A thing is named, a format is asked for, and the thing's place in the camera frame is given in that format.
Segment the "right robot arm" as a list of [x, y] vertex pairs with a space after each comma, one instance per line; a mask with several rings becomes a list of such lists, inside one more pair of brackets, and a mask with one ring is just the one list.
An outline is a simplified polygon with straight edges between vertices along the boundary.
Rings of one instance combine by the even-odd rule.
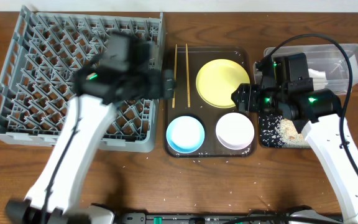
[[321, 163], [344, 223], [358, 223], [358, 148], [339, 97], [327, 88], [314, 89], [304, 53], [267, 56], [256, 67], [262, 79], [237, 87], [231, 95], [236, 108], [293, 121]]

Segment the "white paper napkin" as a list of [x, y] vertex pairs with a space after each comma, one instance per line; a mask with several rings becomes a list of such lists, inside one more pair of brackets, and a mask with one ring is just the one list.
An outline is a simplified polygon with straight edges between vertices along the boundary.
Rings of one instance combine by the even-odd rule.
[[313, 70], [311, 68], [308, 69], [310, 78], [313, 79], [313, 88], [314, 90], [321, 90], [326, 87], [328, 84], [328, 80], [326, 78], [326, 72], [320, 72], [317, 70]]

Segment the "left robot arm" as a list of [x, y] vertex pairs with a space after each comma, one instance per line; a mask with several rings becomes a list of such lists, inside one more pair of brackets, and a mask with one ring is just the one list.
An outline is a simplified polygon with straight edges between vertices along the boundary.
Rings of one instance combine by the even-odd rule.
[[12, 223], [113, 223], [114, 212], [102, 205], [80, 208], [81, 191], [119, 104], [173, 96], [172, 73], [163, 79], [160, 69], [149, 67], [151, 50], [150, 41], [112, 32], [106, 51], [74, 73], [75, 96], [44, 170], [25, 199], [6, 204]]

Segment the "pale pink bowl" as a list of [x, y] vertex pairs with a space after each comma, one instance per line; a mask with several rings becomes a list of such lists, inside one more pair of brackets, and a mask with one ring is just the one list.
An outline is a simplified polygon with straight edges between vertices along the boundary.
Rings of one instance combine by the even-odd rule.
[[241, 113], [223, 115], [216, 123], [218, 141], [231, 150], [241, 150], [254, 140], [255, 131], [251, 120]]

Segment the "wooden chopstick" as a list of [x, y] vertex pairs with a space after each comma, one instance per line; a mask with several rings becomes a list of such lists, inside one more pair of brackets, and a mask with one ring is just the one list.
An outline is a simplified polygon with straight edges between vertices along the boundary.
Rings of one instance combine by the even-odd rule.
[[178, 54], [178, 45], [175, 44], [175, 58], [174, 58], [174, 67], [173, 67], [173, 77], [174, 77], [174, 91], [173, 91], [173, 98], [172, 98], [172, 108], [175, 108], [175, 96], [176, 96], [176, 80], [177, 80], [177, 54]]
[[190, 96], [190, 68], [189, 68], [189, 56], [188, 56], [188, 44], [185, 44], [185, 59], [186, 59], [186, 97], [187, 107], [191, 107], [191, 96]]

